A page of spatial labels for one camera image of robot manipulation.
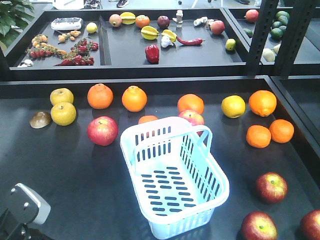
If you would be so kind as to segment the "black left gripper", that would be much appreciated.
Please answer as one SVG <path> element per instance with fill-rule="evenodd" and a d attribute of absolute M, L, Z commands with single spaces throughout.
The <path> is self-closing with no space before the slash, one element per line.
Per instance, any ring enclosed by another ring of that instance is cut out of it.
<path fill-rule="evenodd" d="M 15 219 L 13 214 L 6 209 L 0 216 L 1 240 L 31 240 L 28 226 Z"/>

